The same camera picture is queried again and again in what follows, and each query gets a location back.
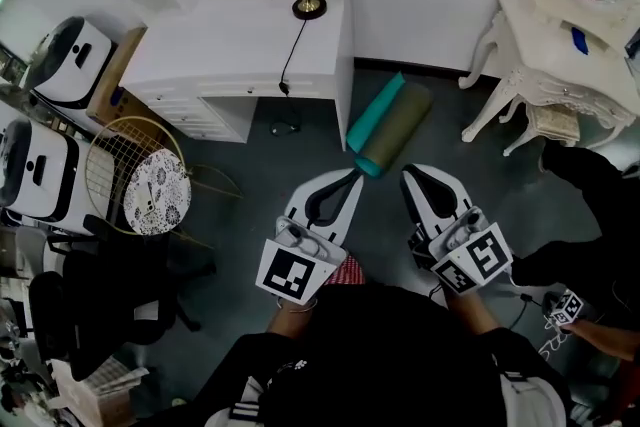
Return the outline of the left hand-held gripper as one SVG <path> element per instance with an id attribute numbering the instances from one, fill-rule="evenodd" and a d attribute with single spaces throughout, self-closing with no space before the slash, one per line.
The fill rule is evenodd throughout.
<path id="1" fill-rule="evenodd" d="M 285 208 L 288 218 L 280 216 L 275 237 L 265 241 L 255 285 L 294 304 L 308 303 L 348 256 L 338 245 L 346 238 L 363 186 L 364 177 L 354 168 L 326 172 L 300 185 Z M 300 224 L 312 225 L 315 233 Z"/>

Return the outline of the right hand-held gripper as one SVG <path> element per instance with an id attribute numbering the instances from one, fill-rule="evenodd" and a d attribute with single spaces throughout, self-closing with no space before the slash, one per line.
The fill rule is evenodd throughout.
<path id="1" fill-rule="evenodd" d="M 480 208 L 471 207 L 466 189 L 453 175 L 413 164 L 412 173 L 402 173 L 401 189 L 410 218 L 420 226 L 410 238 L 419 269 L 432 272 L 457 295 L 466 295 L 510 267 L 512 253 L 498 224 L 490 224 Z M 442 233 L 448 218 L 459 216 Z"/>

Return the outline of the person's left forearm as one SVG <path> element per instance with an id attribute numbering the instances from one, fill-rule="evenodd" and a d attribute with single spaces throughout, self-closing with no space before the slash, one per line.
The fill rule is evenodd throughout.
<path id="1" fill-rule="evenodd" d="M 298 305 L 288 300 L 277 298 L 277 311 L 270 321 L 267 332 L 296 339 L 302 336 L 318 300 L 312 298 L 304 305 Z"/>

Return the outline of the person's right forearm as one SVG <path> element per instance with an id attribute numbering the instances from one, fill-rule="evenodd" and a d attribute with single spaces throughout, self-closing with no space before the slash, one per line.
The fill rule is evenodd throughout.
<path id="1" fill-rule="evenodd" d="M 457 295 L 449 288 L 444 290 L 449 311 L 456 315 L 475 335 L 481 335 L 501 327 L 476 292 Z"/>

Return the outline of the white desk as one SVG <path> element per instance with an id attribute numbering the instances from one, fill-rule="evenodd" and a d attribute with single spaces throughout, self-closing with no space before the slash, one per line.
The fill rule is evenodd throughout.
<path id="1" fill-rule="evenodd" d="M 245 143 L 261 98 L 331 100 L 346 136 L 353 88 L 350 0 L 303 22 L 288 5 L 203 0 L 153 22 L 121 85 L 186 136 Z"/>

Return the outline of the red checked garment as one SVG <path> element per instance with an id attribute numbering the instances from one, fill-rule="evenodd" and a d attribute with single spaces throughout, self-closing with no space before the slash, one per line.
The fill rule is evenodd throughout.
<path id="1" fill-rule="evenodd" d="M 363 285 L 365 283 L 363 269 L 352 255 L 348 255 L 325 282 L 326 285 Z"/>

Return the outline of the white ornate stool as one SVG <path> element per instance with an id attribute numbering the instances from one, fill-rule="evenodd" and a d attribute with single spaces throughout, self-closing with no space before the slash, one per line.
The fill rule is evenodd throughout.
<path id="1" fill-rule="evenodd" d="M 508 123 L 520 105 L 525 106 L 527 126 L 523 133 L 503 150 L 503 156 L 529 143 L 537 137 L 558 141 L 564 146 L 574 147 L 581 138 L 577 114 L 562 105 L 536 106 L 521 98 L 514 99 L 506 115 L 499 117 L 501 124 Z"/>

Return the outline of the person's black shirt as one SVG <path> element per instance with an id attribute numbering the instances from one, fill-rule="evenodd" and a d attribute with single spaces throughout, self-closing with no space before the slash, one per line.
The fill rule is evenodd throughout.
<path id="1" fill-rule="evenodd" d="M 326 285 L 301 337 L 239 338 L 190 427 L 570 427 L 563 378 L 523 336 L 473 334 L 426 296 Z"/>

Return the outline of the floral round seat cushion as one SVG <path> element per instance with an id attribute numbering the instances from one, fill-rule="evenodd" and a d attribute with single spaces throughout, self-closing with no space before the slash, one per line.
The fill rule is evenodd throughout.
<path id="1" fill-rule="evenodd" d="M 140 182 L 148 181 L 153 191 L 155 209 L 146 216 L 138 207 Z M 161 149 L 145 158 L 129 180 L 123 208 L 132 230 L 142 236 L 156 236 L 176 228 L 191 203 L 191 182 L 182 161 L 170 150 Z"/>

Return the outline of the white remote control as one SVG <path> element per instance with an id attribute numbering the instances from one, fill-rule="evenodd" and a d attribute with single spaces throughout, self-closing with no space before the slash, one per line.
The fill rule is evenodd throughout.
<path id="1" fill-rule="evenodd" d="M 155 209 L 153 191 L 148 181 L 140 182 L 137 190 L 138 207 L 142 216 L 146 216 Z"/>

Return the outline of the white ornate dressing table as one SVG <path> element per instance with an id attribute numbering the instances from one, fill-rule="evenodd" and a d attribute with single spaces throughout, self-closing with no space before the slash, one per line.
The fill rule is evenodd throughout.
<path id="1" fill-rule="evenodd" d="M 614 140 L 640 118 L 640 87 L 628 64 L 627 46 L 640 30 L 640 9 L 606 13 L 575 0 L 498 0 L 499 9 L 479 40 L 462 89 L 472 87 L 490 54 L 499 82 L 475 120 L 461 133 L 472 142 L 516 98 L 536 106 L 562 105 L 595 117 L 608 130 L 591 143 Z M 571 28 L 586 34 L 589 54 L 574 46 Z"/>

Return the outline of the black office chair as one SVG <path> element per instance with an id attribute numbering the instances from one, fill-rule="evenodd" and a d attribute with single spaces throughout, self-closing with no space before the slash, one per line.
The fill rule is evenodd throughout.
<path id="1" fill-rule="evenodd" d="M 42 361 L 69 364 L 81 381 L 124 344 L 151 345 L 176 320 L 191 332 L 178 295 L 191 281 L 215 273 L 208 263 L 177 273 L 169 267 L 169 236 L 126 235 L 88 215 L 88 234 L 53 234 L 46 247 L 62 259 L 61 271 L 35 275 L 29 306 Z"/>

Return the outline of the brown cardboard box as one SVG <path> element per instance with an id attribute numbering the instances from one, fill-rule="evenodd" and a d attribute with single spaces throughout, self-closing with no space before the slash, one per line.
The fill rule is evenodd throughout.
<path id="1" fill-rule="evenodd" d="M 145 27 L 128 31 L 110 58 L 86 107 L 86 114 L 101 126 L 127 116 L 146 116 L 151 110 L 120 85 L 124 72 L 142 40 Z"/>

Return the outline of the white and black appliance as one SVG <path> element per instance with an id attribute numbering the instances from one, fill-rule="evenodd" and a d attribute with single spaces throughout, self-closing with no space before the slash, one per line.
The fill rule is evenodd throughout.
<path id="1" fill-rule="evenodd" d="M 24 89 L 52 105 L 84 109 L 116 48 L 115 42 L 85 18 L 69 17 L 37 48 Z"/>
<path id="2" fill-rule="evenodd" d="M 0 138 L 0 207 L 72 232 L 94 212 L 85 185 L 89 144 L 20 116 Z"/>

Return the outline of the beige woven storage box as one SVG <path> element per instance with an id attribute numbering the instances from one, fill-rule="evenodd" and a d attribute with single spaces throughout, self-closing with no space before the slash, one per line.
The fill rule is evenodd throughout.
<path id="1" fill-rule="evenodd" d="M 130 391 L 149 374 L 144 367 L 130 370 L 109 357 L 88 378 L 76 381 L 70 364 L 50 361 L 58 395 L 48 401 L 52 409 L 67 409 L 83 427 L 130 427 L 136 422 Z"/>

